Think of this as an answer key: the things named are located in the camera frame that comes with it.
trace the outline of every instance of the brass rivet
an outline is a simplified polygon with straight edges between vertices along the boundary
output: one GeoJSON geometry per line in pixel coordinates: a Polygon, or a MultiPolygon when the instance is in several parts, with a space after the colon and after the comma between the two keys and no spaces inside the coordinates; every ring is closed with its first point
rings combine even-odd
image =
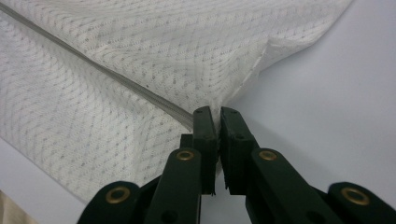
{"type": "Polygon", "coordinates": [[[274,161],[277,158],[277,155],[272,151],[261,151],[259,156],[266,161],[274,161]]]}
{"type": "Polygon", "coordinates": [[[194,158],[194,154],[188,150],[178,152],[176,157],[181,161],[189,161],[194,158]]]}
{"type": "Polygon", "coordinates": [[[361,192],[358,189],[353,189],[353,188],[343,188],[341,190],[341,193],[343,196],[350,202],[358,204],[358,205],[367,205],[370,203],[369,197],[361,192]]]}
{"type": "Polygon", "coordinates": [[[125,201],[129,196],[131,195],[131,191],[129,189],[125,188],[124,186],[121,187],[116,187],[114,189],[111,189],[107,194],[106,194],[106,201],[108,203],[122,203],[125,201]],[[121,193],[120,197],[114,197],[114,193],[121,193]]]}

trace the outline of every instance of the white surface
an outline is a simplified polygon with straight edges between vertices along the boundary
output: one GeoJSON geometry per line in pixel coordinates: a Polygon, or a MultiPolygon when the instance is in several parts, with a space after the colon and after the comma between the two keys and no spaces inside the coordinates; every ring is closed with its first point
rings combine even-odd
{"type": "MultiPolygon", "coordinates": [[[[396,207],[396,2],[355,1],[313,47],[264,71],[239,110],[262,147],[313,186],[349,181],[396,207]]],[[[0,189],[39,223],[75,223],[84,204],[4,142],[0,189]]],[[[244,200],[204,197],[202,223],[248,223],[244,200]]]]}

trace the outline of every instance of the metal rivet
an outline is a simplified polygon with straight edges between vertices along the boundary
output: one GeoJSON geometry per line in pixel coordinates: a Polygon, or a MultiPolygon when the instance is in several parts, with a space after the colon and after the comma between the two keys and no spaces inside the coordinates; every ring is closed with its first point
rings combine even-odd
{"type": "Polygon", "coordinates": [[[106,194],[106,201],[108,203],[122,203],[126,199],[129,198],[131,195],[131,191],[129,189],[125,188],[124,186],[116,187],[114,189],[111,189],[107,194],[106,194]],[[121,193],[120,197],[115,197],[115,193],[121,193]]]}
{"type": "Polygon", "coordinates": [[[178,152],[176,157],[181,161],[189,161],[194,158],[194,154],[188,150],[178,152]]]}
{"type": "Polygon", "coordinates": [[[274,161],[277,158],[277,155],[272,151],[261,151],[259,156],[266,161],[274,161]]]}
{"type": "Polygon", "coordinates": [[[341,193],[348,201],[352,203],[358,205],[367,205],[370,203],[369,197],[358,189],[343,188],[341,189],[341,193]]]}

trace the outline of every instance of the white table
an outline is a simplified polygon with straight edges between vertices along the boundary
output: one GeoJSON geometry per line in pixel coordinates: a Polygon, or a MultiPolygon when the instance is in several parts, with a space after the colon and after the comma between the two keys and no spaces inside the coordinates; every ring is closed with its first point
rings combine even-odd
{"type": "MultiPolygon", "coordinates": [[[[356,0],[313,47],[262,72],[229,107],[312,186],[348,181],[396,208],[396,1],[356,0]]],[[[203,198],[201,223],[249,223],[244,198],[203,198]]],[[[41,224],[85,204],[0,139],[0,189],[41,224]]]]}

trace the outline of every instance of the mesh grid pattern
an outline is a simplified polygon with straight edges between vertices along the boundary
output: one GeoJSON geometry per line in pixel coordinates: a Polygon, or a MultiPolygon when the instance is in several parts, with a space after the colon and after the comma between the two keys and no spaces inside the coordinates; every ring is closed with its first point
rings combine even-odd
{"type": "Polygon", "coordinates": [[[84,201],[161,173],[184,127],[1,12],[0,29],[0,136],[84,201]]]}
{"type": "MultiPolygon", "coordinates": [[[[0,0],[91,60],[192,112],[318,40],[349,0],[0,0]]],[[[184,127],[0,13],[0,136],[79,198],[160,175],[184,127]]]]}

